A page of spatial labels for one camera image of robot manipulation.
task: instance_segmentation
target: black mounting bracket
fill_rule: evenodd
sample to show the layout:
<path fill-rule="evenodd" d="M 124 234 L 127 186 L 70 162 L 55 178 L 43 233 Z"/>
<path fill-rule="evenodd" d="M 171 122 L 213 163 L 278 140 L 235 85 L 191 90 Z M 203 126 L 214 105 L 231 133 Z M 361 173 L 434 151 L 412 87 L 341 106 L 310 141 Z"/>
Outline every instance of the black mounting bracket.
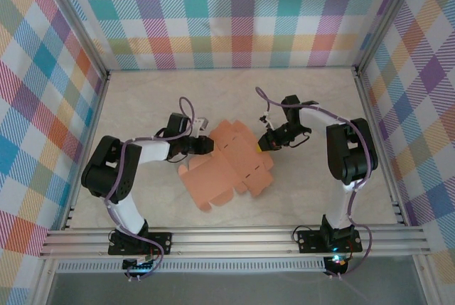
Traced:
<path fill-rule="evenodd" d="M 339 240 L 331 247 L 327 247 L 320 230 L 300 230 L 297 232 L 297 243 L 299 245 L 299 252 L 301 254 L 308 253 L 350 253 L 352 251 L 362 252 L 362 242 L 358 230 L 354 230 L 353 240 L 345 239 Z"/>
<path fill-rule="evenodd" d="M 171 232 L 149 232 L 149 225 L 144 221 L 144 225 L 137 236 L 152 240 L 163 247 L 164 255 L 171 252 L 172 233 Z M 155 245 L 145 242 L 135 237 L 129 236 L 118 229 L 109 234 L 108 255 L 157 255 L 161 251 Z"/>

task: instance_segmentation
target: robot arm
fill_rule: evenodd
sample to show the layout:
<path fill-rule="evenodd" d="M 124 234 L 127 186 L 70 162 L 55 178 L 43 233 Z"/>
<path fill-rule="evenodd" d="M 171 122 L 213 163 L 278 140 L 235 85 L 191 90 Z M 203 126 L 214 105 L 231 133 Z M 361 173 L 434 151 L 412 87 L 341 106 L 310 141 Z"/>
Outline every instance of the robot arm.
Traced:
<path fill-rule="evenodd" d="M 300 103 L 296 95 L 290 95 L 282 101 L 283 105 L 316 105 L 316 102 Z M 367 161 L 360 140 L 352 128 L 327 114 L 312 108 L 283 108 L 287 123 L 277 129 L 270 126 L 260 138 L 258 146 L 261 151 L 275 151 L 283 146 L 291 146 L 300 134 L 310 134 L 312 130 L 326 137 L 327 163 L 336 187 L 332 191 L 330 205 L 323 216 L 319 235 L 327 250 L 338 249 L 346 245 L 346 240 L 353 240 L 354 226 L 339 229 L 348 222 L 348 206 L 356 181 L 362 180 L 367 172 Z M 378 167 L 378 156 L 375 151 L 368 123 L 364 119 L 351 120 L 367 144 L 371 160 L 371 171 Z"/>
<path fill-rule="evenodd" d="M 160 130 L 163 138 L 175 137 L 183 133 L 189 118 L 173 113 L 166 128 Z M 205 128 L 207 120 L 198 122 Z M 118 175 L 118 163 L 123 142 L 104 136 L 82 173 L 82 185 L 95 197 L 106 198 Z M 137 166 L 150 161 L 167 161 L 177 154 L 208 154 L 213 150 L 213 140 L 206 136 L 197 138 L 189 135 L 170 141 L 143 141 L 128 144 L 124 155 L 124 170 L 119 187 L 108 201 L 109 212 L 124 228 L 135 235 L 145 236 L 149 226 L 134 204 L 131 189 Z"/>

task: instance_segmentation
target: cable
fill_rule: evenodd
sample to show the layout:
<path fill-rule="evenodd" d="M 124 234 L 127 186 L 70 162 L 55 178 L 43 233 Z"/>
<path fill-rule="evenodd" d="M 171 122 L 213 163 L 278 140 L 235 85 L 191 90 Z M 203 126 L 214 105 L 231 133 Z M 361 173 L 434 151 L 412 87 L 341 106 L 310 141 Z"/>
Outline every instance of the cable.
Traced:
<path fill-rule="evenodd" d="M 360 263 L 357 266 L 355 266 L 352 270 L 347 271 L 345 274 L 355 271 L 365 261 L 365 259 L 368 257 L 368 255 L 371 252 L 371 247 L 373 245 L 373 234 L 371 233 L 371 229 L 367 225 L 359 225 L 358 223 L 354 222 L 354 220 L 352 219 L 353 201 L 354 201 L 355 196 L 357 195 L 357 190 L 361 186 L 365 185 L 365 183 L 367 182 L 367 180 L 370 178 L 370 175 L 371 175 L 371 157 L 370 157 L 370 152 L 368 152 L 368 147 L 367 147 L 367 143 L 365 141 L 365 138 L 363 138 L 363 135 L 360 133 L 359 129 L 352 122 L 350 122 L 349 120 L 344 119 L 342 117 L 339 117 L 338 115 L 335 115 L 334 113 L 329 112 L 329 111 L 327 111 L 324 108 L 320 108 L 320 107 L 317 107 L 317 106 L 314 106 L 314 105 L 285 105 L 285 104 L 280 104 L 278 102 L 270 100 L 268 98 L 268 96 L 265 94 L 265 92 L 260 87 L 256 87 L 255 90 L 256 90 L 256 93 L 262 99 L 264 99 L 267 102 L 267 109 L 270 108 L 270 104 L 278 106 L 278 107 L 281 107 L 281 108 L 308 108 L 308 109 L 314 109 L 316 111 L 319 111 L 319 112 L 322 112 L 322 113 L 328 115 L 331 118 L 334 118 L 335 120 L 338 120 L 340 122 L 345 122 L 347 125 L 349 125 L 350 128 L 353 129 L 355 134 L 357 134 L 357 137 L 359 138 L 360 143 L 362 144 L 363 152 L 365 153 L 365 157 L 366 157 L 366 161 L 367 161 L 367 171 L 366 171 L 365 177 L 363 177 L 362 181 L 354 182 L 353 192 L 352 192 L 352 194 L 351 194 L 351 196 L 349 198 L 349 204 L 348 204 L 348 219 L 349 219 L 349 222 L 351 224 L 353 224 L 354 226 L 360 227 L 360 228 L 364 228 L 368 232 L 369 242 L 368 242 L 368 248 L 365 251 L 365 254 L 363 255 L 363 258 L 360 261 Z"/>
<path fill-rule="evenodd" d="M 306 141 L 308 141 L 308 139 L 310 139 L 310 136 L 305 136 L 305 137 L 306 137 L 306 138 L 305 138 L 304 140 L 302 140 L 301 142 L 299 142 L 298 144 L 293 145 L 293 146 L 290 144 L 289 147 L 295 149 L 296 147 L 302 145 L 304 142 L 306 142 Z"/>
<path fill-rule="evenodd" d="M 180 163 L 182 160 L 184 160 L 186 157 L 188 157 L 188 154 L 186 154 L 182 159 L 179 159 L 177 161 L 169 161 L 168 159 L 166 161 L 168 161 L 169 163 Z"/>
<path fill-rule="evenodd" d="M 306 228 L 306 229 L 310 230 L 311 232 L 313 231 L 310 227 L 307 227 L 307 226 L 305 226 L 305 225 L 298 225 L 297 227 L 295 227 L 294 231 L 292 232 L 291 237 L 292 237 L 292 239 L 293 239 L 296 243 L 299 243 L 299 241 L 297 241 L 296 238 L 295 238 L 296 231 L 297 231 L 299 228 Z"/>
<path fill-rule="evenodd" d="M 109 240 L 110 243 L 114 243 L 112 240 L 111 240 L 111 236 L 112 236 L 112 233 L 115 232 L 115 229 L 111 230 L 109 232 L 109 234 L 107 234 L 107 239 Z"/>
<path fill-rule="evenodd" d="M 138 138 L 132 138 L 132 139 L 128 139 L 126 140 L 123 145 L 122 145 L 122 150 L 120 152 L 120 160 L 119 160 L 119 172 L 117 174 L 117 178 L 115 179 L 115 182 L 114 182 L 114 185 L 112 186 L 111 190 L 109 191 L 109 193 L 107 194 L 106 198 L 105 198 L 105 205 L 106 205 L 106 208 L 107 208 L 107 212 L 109 213 L 109 216 L 111 217 L 111 219 L 114 221 L 115 225 L 119 227 L 119 229 L 121 231 L 123 231 L 125 234 L 131 236 L 131 237 L 134 237 L 135 239 L 138 239 L 138 240 L 142 240 L 142 241 L 145 241 L 151 245 L 154 245 L 155 247 L 157 247 L 161 254 L 160 254 L 160 260 L 154 265 L 154 267 L 148 271 L 146 274 L 144 274 L 142 276 L 142 279 L 146 279 L 147 277 L 149 277 L 159 266 L 160 264 L 163 262 L 163 258 L 164 258 L 164 249 L 163 247 L 153 241 L 153 240 L 150 240 L 150 239 L 147 239 L 145 237 L 142 237 L 142 236 L 138 236 L 132 232 L 130 232 L 128 229 L 126 229 L 125 227 L 122 226 L 122 224 L 120 223 L 120 221 L 118 220 L 117 216 L 114 215 L 114 213 L 112 212 L 112 209 L 110 207 L 110 204 L 109 204 L 109 200 L 110 198 L 112 197 L 112 195 L 114 195 L 115 191 L 117 190 L 117 188 L 119 187 L 119 184 L 120 184 L 120 180 L 122 179 L 122 174 L 123 174 L 123 170 L 124 170 L 124 159 L 125 159 L 125 152 L 127 150 L 127 146 L 128 144 L 130 143 L 134 143 L 134 142 L 137 142 L 137 141 L 170 141 L 170 140 L 174 140 L 174 139 L 178 139 L 178 138 L 181 138 L 183 136 L 185 136 L 187 133 L 189 133 L 189 131 L 192 131 L 193 129 L 193 123 L 194 123 L 194 119 L 195 119 L 195 112 L 194 112 L 194 107 L 193 107 L 193 104 L 191 103 L 191 101 L 187 98 L 187 97 L 180 97 L 178 99 L 178 106 L 180 107 L 180 110 L 181 112 L 183 113 L 183 115 L 186 115 L 188 116 L 185 111 L 183 110 L 183 105 L 182 105 L 182 101 L 185 100 L 187 103 L 188 103 L 188 106 L 190 107 L 190 110 L 191 110 L 191 118 L 190 118 L 190 127 L 187 128 L 184 132 L 182 132 L 181 134 L 177 135 L 177 136 L 174 136 L 174 137 L 169 137 L 169 138 L 161 138 L 161 137 L 138 137 Z M 129 275 L 129 271 L 127 270 L 127 276 L 129 278 L 129 280 L 131 281 L 132 280 L 132 277 L 131 275 Z"/>
<path fill-rule="evenodd" d="M 348 244 L 349 244 L 349 247 L 350 247 L 350 256 L 349 256 L 349 259 L 352 259 L 352 258 L 353 258 L 353 253 L 354 253 L 353 244 L 350 243 L 350 240 L 348 240 Z"/>
<path fill-rule="evenodd" d="M 164 131 L 166 131 L 166 128 L 165 128 L 165 127 L 163 127 L 162 129 L 159 129 L 159 130 L 157 131 L 157 133 L 155 133 L 155 137 L 163 138 L 163 137 L 161 137 L 161 134 L 162 134 Z"/>

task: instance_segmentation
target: beige floor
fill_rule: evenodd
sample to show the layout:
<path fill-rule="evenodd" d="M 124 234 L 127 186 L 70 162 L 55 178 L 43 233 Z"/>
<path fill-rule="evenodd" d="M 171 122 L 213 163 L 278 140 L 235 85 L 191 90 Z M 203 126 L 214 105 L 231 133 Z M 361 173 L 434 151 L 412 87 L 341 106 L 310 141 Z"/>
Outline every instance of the beige floor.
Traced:
<path fill-rule="evenodd" d="M 220 120 L 247 124 L 259 137 L 258 118 L 265 102 L 255 93 L 259 85 L 273 100 L 297 94 L 316 100 L 349 119 L 363 117 L 363 109 L 349 69 L 179 70 L 114 73 L 100 117 L 94 145 L 109 134 L 122 140 L 152 135 L 178 112 L 178 98 L 192 100 L 209 129 Z M 273 107 L 271 119 L 281 125 L 283 111 Z M 274 183 L 259 197 L 249 193 L 223 207 L 203 213 L 181 183 L 178 164 L 151 162 L 139 167 L 133 197 L 150 226 L 297 225 L 318 224 L 330 202 L 333 179 L 326 163 L 325 139 L 317 134 L 297 149 L 272 153 Z M 359 223 L 395 223 L 382 172 L 373 173 L 359 194 L 354 218 Z M 72 228 L 112 227 L 102 201 L 82 188 Z"/>

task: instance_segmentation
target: plaid wall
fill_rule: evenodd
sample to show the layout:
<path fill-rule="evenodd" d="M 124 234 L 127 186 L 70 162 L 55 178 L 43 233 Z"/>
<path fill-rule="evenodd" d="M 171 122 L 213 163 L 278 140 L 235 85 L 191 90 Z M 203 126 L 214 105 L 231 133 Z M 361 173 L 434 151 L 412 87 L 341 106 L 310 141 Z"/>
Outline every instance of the plaid wall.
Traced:
<path fill-rule="evenodd" d="M 0 0 L 0 304 L 23 304 L 101 79 L 54 0 Z"/>
<path fill-rule="evenodd" d="M 123 70 L 351 66 L 384 9 L 382 0 L 72 1 L 105 61 Z"/>
<path fill-rule="evenodd" d="M 405 0 L 365 84 L 401 196 L 455 296 L 455 0 Z"/>
<path fill-rule="evenodd" d="M 367 48 L 367 45 L 370 43 L 371 37 L 373 34 L 376 32 L 378 29 L 380 23 L 382 22 L 382 18 L 389 8 L 390 4 L 392 3 L 393 0 L 382 0 L 382 3 L 376 12 L 375 18 L 370 26 L 370 29 L 368 29 L 368 33 L 363 39 L 362 46 L 360 47 L 360 50 L 358 51 L 357 57 L 355 58 L 355 61 L 352 65 L 358 65 L 360 63 L 360 60 L 363 57 L 363 54 L 365 52 L 365 49 Z"/>

